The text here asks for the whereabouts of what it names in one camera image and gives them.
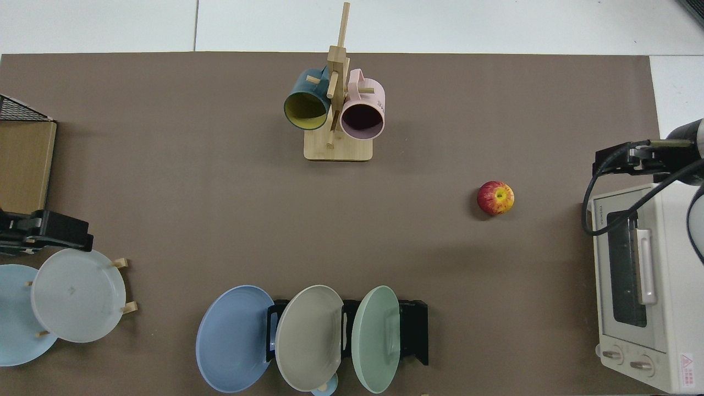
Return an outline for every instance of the pink mug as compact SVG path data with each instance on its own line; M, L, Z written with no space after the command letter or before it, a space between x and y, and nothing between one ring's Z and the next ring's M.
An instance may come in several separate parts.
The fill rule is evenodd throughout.
M349 96L342 106L340 127L355 139L369 140L379 136L384 130L384 88L371 78L364 78L362 69L350 72L347 83Z

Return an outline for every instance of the teal mug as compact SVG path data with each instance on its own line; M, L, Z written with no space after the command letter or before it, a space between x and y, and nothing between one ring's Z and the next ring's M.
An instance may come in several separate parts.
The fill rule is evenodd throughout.
M330 110L330 99L327 98L329 86L327 66L303 71L284 101L286 118L300 129L314 130L322 127Z

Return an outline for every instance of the oven window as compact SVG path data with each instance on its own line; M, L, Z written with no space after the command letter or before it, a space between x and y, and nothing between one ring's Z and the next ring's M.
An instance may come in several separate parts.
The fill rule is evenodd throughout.
M606 216L611 223L624 213L612 212ZM635 252L635 229L638 227L638 214L632 214L628 221L608 233L609 262L611 265L611 297L614 319L638 327L646 327L646 306L638 299L638 266Z

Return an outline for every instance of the warning label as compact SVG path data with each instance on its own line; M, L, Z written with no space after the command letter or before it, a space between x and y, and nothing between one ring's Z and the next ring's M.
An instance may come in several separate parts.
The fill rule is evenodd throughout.
M679 380L683 388L694 388L694 357L679 354Z

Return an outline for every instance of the oven knob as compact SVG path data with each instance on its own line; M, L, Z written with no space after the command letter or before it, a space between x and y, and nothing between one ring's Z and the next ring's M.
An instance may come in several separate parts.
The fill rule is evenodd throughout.
M608 351L602 351L601 356L615 360L616 364L623 364L623 352L621 352L621 348L616 345L612 345Z
M631 367L637 370L642 370L648 374L648 377L655 375L655 364L647 355L642 354L638 361L632 361Z

